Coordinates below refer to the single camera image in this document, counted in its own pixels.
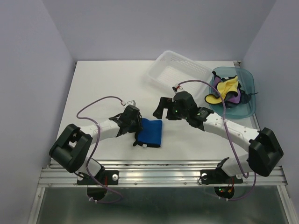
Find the blue and grey towel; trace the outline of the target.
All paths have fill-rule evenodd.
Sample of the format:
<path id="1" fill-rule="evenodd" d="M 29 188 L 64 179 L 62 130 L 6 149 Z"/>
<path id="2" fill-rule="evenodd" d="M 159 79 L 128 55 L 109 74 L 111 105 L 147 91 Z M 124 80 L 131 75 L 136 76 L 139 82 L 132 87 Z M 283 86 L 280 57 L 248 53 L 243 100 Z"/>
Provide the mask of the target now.
<path id="1" fill-rule="evenodd" d="M 162 127 L 161 120 L 149 120 L 142 118 L 142 130 L 139 131 L 139 143 L 133 146 L 159 148 L 162 142 Z"/>

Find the yellow and grey towel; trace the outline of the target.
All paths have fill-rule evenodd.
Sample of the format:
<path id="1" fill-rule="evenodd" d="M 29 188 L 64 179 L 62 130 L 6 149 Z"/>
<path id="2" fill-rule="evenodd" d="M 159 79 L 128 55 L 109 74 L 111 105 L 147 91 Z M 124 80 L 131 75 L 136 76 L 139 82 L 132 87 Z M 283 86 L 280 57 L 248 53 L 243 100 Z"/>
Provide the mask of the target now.
<path id="1" fill-rule="evenodd" d="M 218 93 L 213 91 L 213 93 L 206 95 L 205 101 L 208 104 L 216 105 L 222 103 L 221 97 L 224 101 L 229 101 L 230 99 L 240 100 L 238 86 L 238 76 L 230 77 L 224 80 L 216 77 L 214 79 L 213 87 L 218 91 Z"/>

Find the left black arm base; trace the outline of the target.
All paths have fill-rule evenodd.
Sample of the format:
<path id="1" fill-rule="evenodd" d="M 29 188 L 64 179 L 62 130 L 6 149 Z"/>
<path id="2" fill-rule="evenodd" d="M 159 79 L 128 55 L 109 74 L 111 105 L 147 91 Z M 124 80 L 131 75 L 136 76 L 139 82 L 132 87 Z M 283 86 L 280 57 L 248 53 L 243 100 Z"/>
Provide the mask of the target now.
<path id="1" fill-rule="evenodd" d="M 108 194 L 108 190 L 100 186 L 100 182 L 105 187 L 118 185 L 119 171 L 118 170 L 105 170 L 100 171 L 94 178 L 88 174 L 79 172 L 75 173 L 77 176 L 77 185 L 86 186 L 86 193 L 90 200 L 100 202 Z"/>

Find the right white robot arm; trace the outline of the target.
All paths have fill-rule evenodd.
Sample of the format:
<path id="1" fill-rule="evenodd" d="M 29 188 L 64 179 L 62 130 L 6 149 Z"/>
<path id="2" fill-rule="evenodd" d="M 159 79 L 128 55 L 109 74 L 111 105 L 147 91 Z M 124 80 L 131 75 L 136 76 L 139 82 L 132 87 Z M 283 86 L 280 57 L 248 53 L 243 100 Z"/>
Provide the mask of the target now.
<path id="1" fill-rule="evenodd" d="M 223 137 L 230 145 L 237 144 L 246 151 L 245 155 L 227 157 L 215 169 L 204 171 L 201 181 L 204 185 L 225 184 L 237 175 L 250 172 L 268 177 L 284 155 L 271 129 L 257 130 L 226 120 L 211 109 L 197 106 L 186 91 L 173 98 L 161 97 L 153 116 L 161 119 L 164 109 L 166 119 L 184 119 L 190 126 Z"/>

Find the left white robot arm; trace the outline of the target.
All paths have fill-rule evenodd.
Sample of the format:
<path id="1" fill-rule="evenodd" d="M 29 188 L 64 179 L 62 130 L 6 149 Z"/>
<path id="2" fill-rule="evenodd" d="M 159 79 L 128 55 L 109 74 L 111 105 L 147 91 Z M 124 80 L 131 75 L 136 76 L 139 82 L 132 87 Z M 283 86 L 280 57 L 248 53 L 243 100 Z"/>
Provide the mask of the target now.
<path id="1" fill-rule="evenodd" d="M 69 124 L 50 148 L 49 155 L 69 173 L 82 173 L 94 184 L 104 183 L 110 178 L 105 177 L 105 168 L 101 164 L 87 156 L 90 146 L 141 129 L 140 110 L 134 105 L 126 105 L 122 113 L 99 124 L 84 127 Z"/>

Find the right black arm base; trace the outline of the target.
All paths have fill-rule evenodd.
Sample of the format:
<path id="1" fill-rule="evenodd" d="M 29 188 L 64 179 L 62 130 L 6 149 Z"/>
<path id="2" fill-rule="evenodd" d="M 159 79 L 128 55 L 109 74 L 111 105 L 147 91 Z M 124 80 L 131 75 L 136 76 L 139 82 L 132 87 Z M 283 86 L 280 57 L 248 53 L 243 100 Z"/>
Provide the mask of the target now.
<path id="1" fill-rule="evenodd" d="M 200 171 L 198 184 L 207 186 L 215 184 L 214 191 L 219 198 L 226 200 L 232 199 L 235 194 L 235 184 L 243 183 L 242 177 L 228 176 L 221 168 L 229 158 L 223 159 L 217 164 L 215 169 L 206 169 Z"/>

